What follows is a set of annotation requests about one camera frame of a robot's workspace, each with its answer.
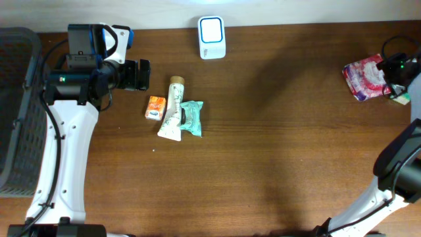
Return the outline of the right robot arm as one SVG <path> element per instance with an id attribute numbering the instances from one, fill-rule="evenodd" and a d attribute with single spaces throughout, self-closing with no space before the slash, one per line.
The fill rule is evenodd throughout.
<path id="1" fill-rule="evenodd" d="M 369 187 L 344 212 L 316 226 L 313 236 L 366 236 L 420 199 L 420 53 L 384 57 L 377 67 L 393 95 L 409 94 L 410 124 L 379 154 Z"/>

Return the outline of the white tube with cork cap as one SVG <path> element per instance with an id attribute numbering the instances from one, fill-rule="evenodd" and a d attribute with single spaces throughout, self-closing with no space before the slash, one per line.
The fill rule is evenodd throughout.
<path id="1" fill-rule="evenodd" d="M 172 76 L 168 89 L 168 102 L 164 120 L 157 133 L 158 136 L 177 142 L 181 141 L 181 102 L 184 96 L 185 80 L 181 76 Z"/>

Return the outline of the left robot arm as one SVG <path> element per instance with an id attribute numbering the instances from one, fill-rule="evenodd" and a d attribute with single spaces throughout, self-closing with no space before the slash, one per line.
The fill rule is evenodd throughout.
<path id="1" fill-rule="evenodd" d="M 63 53 L 47 66 L 35 32 L 1 29 L 1 195 L 29 197 L 9 236 L 106 236 L 86 223 L 89 144 L 104 99 L 115 89 L 145 91 L 150 62 L 128 60 L 127 26 L 71 24 Z"/>

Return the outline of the teal packet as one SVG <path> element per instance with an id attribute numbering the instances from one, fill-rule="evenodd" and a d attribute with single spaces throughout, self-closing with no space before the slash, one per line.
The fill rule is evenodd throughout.
<path id="1" fill-rule="evenodd" d="M 181 130 L 186 130 L 194 136 L 202 136 L 200 113 L 203 107 L 202 101 L 186 101 L 181 103 L 182 123 Z"/>

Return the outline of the orange tissue pack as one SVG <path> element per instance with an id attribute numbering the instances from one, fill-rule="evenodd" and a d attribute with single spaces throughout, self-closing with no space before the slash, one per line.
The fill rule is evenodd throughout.
<path id="1" fill-rule="evenodd" d="M 150 96 L 145 111 L 145 118 L 150 120 L 161 120 L 166 107 L 164 97 Z"/>

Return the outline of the green white tissue pack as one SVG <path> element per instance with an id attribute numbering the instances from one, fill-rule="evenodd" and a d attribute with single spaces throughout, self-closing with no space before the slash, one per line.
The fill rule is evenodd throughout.
<path id="1" fill-rule="evenodd" d="M 393 84 L 391 86 L 391 91 L 392 91 L 392 94 L 390 98 L 393 101 L 398 102 L 401 105 L 406 105 L 410 102 L 410 95 L 408 94 L 406 87 Z"/>

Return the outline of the red purple tissue pack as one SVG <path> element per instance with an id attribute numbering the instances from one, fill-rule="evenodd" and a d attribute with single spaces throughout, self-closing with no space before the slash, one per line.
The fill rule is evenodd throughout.
<path id="1" fill-rule="evenodd" d="M 366 101 L 391 93 L 384 80 L 384 72 L 377 68 L 383 59 L 378 53 L 366 59 L 346 65 L 342 74 L 357 101 Z"/>

